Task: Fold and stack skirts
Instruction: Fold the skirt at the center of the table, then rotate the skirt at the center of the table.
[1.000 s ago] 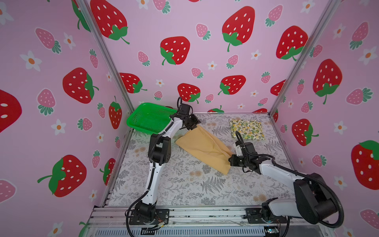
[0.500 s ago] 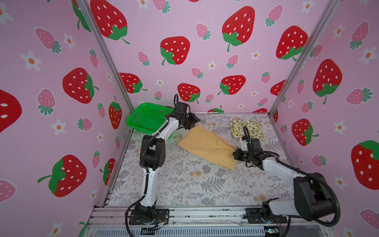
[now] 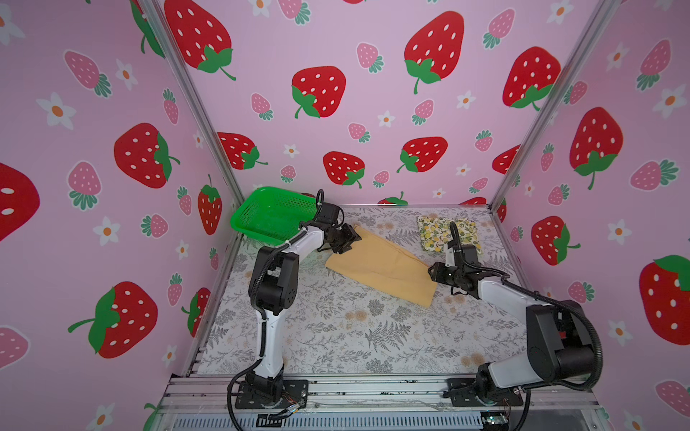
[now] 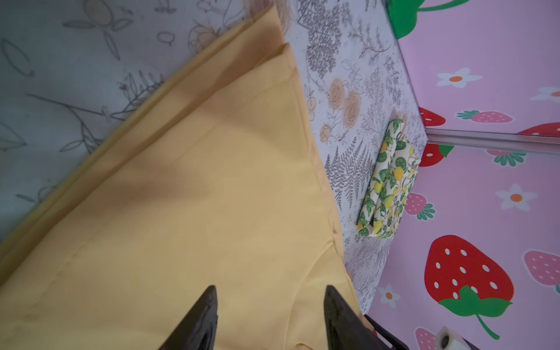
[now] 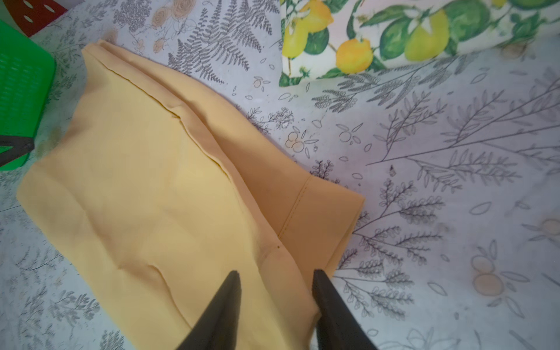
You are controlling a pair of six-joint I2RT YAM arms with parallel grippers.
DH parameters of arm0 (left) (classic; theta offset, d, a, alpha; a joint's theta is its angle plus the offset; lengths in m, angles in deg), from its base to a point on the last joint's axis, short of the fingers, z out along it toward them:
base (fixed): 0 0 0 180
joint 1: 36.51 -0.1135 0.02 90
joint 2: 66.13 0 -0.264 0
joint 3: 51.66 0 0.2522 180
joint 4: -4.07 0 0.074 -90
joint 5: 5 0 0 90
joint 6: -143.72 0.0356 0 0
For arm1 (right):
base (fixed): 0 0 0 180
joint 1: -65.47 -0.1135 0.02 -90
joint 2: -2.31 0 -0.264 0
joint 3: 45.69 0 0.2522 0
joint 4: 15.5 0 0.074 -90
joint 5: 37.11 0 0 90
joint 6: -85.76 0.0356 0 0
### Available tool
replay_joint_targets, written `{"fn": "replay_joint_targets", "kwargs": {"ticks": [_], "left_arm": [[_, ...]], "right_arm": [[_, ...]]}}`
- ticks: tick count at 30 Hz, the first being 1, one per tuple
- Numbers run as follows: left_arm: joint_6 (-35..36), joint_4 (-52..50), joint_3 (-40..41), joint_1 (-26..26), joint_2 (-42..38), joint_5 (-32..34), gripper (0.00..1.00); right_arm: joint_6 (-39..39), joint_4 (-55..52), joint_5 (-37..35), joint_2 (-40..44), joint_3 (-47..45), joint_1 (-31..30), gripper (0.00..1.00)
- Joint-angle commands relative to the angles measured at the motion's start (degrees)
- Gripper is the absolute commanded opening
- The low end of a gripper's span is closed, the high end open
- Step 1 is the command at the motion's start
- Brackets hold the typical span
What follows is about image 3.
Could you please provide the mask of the tan skirt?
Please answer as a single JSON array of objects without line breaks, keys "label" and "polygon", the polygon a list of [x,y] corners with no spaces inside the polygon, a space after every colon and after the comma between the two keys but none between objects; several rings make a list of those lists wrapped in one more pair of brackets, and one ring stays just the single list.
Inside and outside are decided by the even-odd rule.
[{"label": "tan skirt", "polygon": [[437,283],[428,265],[401,246],[357,226],[361,237],[343,254],[334,253],[325,266],[390,296],[424,308],[431,306]]}]

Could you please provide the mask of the lemon print skirt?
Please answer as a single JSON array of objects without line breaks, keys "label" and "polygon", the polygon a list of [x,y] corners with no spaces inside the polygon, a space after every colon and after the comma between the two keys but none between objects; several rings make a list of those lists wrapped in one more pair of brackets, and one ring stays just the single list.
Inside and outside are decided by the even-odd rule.
[{"label": "lemon print skirt", "polygon": [[447,243],[452,240],[451,222],[456,224],[461,243],[463,245],[472,244],[479,253],[482,253],[475,222],[468,219],[453,220],[445,217],[432,217],[431,215],[417,217],[422,249],[428,252],[442,252]]}]

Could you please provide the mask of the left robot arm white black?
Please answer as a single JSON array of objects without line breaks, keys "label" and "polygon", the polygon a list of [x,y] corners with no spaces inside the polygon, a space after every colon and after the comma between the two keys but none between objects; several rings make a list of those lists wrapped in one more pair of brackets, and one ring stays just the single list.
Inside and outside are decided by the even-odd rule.
[{"label": "left robot arm white black", "polygon": [[278,402],[284,387],[282,326],[298,293],[300,262],[314,251],[343,254],[361,240],[353,226],[344,221],[342,208],[325,202],[316,204],[312,219],[301,221],[294,235],[274,247],[258,251],[253,278],[248,288],[250,305],[258,323],[254,364],[245,375],[249,391]]}]

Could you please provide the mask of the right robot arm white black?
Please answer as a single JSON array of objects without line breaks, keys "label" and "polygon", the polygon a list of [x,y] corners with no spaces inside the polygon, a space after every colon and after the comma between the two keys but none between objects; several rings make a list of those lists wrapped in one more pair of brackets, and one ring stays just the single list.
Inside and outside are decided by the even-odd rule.
[{"label": "right robot arm white black", "polygon": [[475,380],[444,396],[470,396],[497,402],[515,389],[562,386],[590,391],[603,372],[600,337],[580,305],[557,301],[510,282],[510,275],[483,266],[476,247],[449,242],[445,260],[429,267],[431,280],[451,288],[454,296],[472,296],[503,310],[526,326],[525,351],[484,364]]}]

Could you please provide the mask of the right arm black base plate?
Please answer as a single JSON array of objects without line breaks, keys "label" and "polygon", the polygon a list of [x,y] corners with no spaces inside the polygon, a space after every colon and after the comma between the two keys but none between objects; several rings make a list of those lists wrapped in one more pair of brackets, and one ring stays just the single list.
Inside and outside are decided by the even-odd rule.
[{"label": "right arm black base plate", "polygon": [[442,397],[454,407],[521,407],[524,400],[517,388],[497,388],[492,383],[474,378],[447,379]]}]

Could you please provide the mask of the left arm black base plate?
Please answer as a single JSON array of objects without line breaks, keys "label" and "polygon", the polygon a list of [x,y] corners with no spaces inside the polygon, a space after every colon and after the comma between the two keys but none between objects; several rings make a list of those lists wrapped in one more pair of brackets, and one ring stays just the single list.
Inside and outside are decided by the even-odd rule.
[{"label": "left arm black base plate", "polygon": [[237,409],[286,409],[291,405],[305,407],[307,404],[309,380],[278,380],[267,383],[242,382],[235,397]]}]

